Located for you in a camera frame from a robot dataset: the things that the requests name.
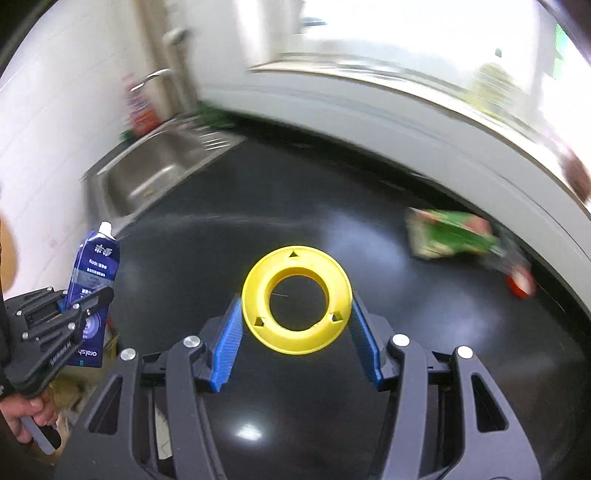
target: tiled wall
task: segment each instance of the tiled wall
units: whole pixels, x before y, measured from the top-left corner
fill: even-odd
[[[19,263],[8,297],[66,287],[89,230],[80,179],[128,113],[121,1],[59,0],[0,77],[0,216]]]

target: bottle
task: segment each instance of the bottle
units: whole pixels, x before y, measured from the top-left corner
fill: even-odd
[[[100,287],[112,287],[119,267],[119,245],[111,235],[111,224],[102,222],[97,232],[90,232],[81,244],[66,296],[66,307]],[[100,368],[103,363],[103,340],[108,307],[86,319],[80,349],[68,364]]]
[[[511,115],[515,93],[513,78],[504,68],[502,50],[476,71],[472,86],[467,92],[467,102],[485,115],[506,121]]]
[[[133,75],[124,77],[127,103],[129,105],[129,121],[132,124],[134,134],[143,137],[160,125],[160,119],[156,109],[144,96],[141,89],[132,91],[134,86]]]

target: red object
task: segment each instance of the red object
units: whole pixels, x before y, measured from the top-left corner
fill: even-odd
[[[141,89],[131,91],[135,83],[133,81],[133,75],[126,75],[124,77],[124,83],[127,92],[127,103],[131,109],[129,119],[131,120],[134,133],[138,137],[143,137],[158,127],[162,122],[158,118],[156,109],[144,96]]]
[[[507,275],[511,291],[521,299],[527,299],[535,293],[535,280],[525,267],[513,267]]]

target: white wall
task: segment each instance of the white wall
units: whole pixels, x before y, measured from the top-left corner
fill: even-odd
[[[435,179],[513,230],[591,307],[591,221],[529,158],[419,99],[335,77],[248,72],[232,0],[178,1],[205,99],[343,139]]]
[[[128,114],[122,0],[59,0],[0,77],[0,212],[15,236],[8,296],[67,286],[87,224],[83,173]]]

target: kitchen faucet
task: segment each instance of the kitchen faucet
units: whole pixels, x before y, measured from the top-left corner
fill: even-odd
[[[184,112],[187,114],[192,114],[193,109],[191,108],[191,102],[189,100],[189,95],[185,91],[184,87],[182,86],[181,82],[178,79],[177,73],[172,69],[162,69],[157,70],[156,72],[150,73],[146,75],[140,83],[136,86],[131,87],[129,89],[130,92],[135,92],[136,90],[140,90],[144,87],[144,85],[152,79],[159,78],[159,77],[168,77],[172,80],[174,87],[178,94],[178,99],[181,102]]]

